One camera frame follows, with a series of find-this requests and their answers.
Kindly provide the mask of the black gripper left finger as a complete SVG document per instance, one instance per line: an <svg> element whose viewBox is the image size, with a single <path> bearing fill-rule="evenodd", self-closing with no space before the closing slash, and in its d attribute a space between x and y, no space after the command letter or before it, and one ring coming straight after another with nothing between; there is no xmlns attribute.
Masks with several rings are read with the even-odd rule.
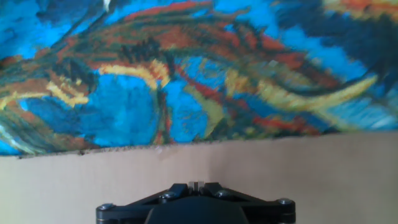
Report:
<svg viewBox="0 0 398 224"><path fill-rule="evenodd" d="M196 183L173 184L169 189L128 205L104 203L96 208L96 224L144 224L150 212L159 205L192 196Z"/></svg>

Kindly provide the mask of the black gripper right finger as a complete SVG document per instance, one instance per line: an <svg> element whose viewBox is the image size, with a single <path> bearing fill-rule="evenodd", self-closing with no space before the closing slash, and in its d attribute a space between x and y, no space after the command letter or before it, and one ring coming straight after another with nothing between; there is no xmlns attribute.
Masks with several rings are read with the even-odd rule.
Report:
<svg viewBox="0 0 398 224"><path fill-rule="evenodd" d="M249 223L295 223L295 202L289 198L262 200L223 187L218 182L196 182L196 194L237 205Z"/></svg>

